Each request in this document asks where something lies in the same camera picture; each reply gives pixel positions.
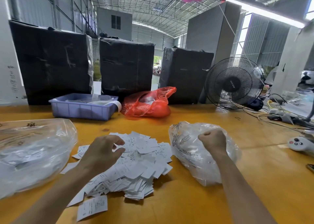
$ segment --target purple plastic tray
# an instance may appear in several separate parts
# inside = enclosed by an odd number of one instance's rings
[[[91,94],[70,93],[55,99],[49,100],[52,106],[52,114],[55,117],[72,117],[92,120],[108,121],[112,114],[118,110],[117,105],[110,103],[108,105],[95,105],[87,103],[66,102],[66,100],[88,99],[92,98]]]

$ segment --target orange table surface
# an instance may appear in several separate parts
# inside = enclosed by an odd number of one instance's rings
[[[265,122],[238,111],[221,111],[214,105],[170,106],[166,118],[127,118],[115,113],[107,121],[71,119],[78,131],[78,146],[90,144],[95,137],[110,132],[136,131],[158,142],[169,142],[168,129],[180,121],[205,122],[224,128],[242,150],[237,163],[241,173],[252,186],[278,223],[314,223],[314,174],[306,169],[314,158],[294,152],[285,145],[299,133]],[[0,107],[0,121],[53,118],[49,106]],[[173,169],[154,181],[154,194],[139,202],[124,198],[123,192],[108,194],[108,211],[95,214],[80,223],[232,223],[222,185],[201,186],[172,157]],[[70,157],[69,162],[76,161]],[[0,200],[0,223],[10,223],[53,183],[24,191]],[[66,208],[58,224],[76,223],[78,205]]]

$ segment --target black wrapped box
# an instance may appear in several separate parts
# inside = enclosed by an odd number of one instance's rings
[[[91,93],[93,56],[86,34],[10,21],[29,105],[69,93]]]
[[[213,57],[214,53],[204,51],[164,49],[158,88],[177,88],[169,104],[198,103]]]
[[[136,92],[150,91],[153,76],[154,44],[100,38],[102,94],[119,101]]]

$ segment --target hand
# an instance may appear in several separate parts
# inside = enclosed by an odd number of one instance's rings
[[[214,129],[198,135],[198,139],[212,155],[214,160],[228,156],[226,150],[226,137],[222,130]]]
[[[119,148],[112,152],[112,149],[116,148],[115,144],[121,146],[124,145],[124,141],[117,135],[97,137],[89,146],[77,167],[87,170],[93,177],[105,172],[116,163],[125,151],[124,148]]]

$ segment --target electric fan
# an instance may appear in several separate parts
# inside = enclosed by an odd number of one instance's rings
[[[223,59],[208,72],[205,81],[207,98],[216,106],[225,109],[257,107],[264,84],[262,70],[253,61],[243,57]]]

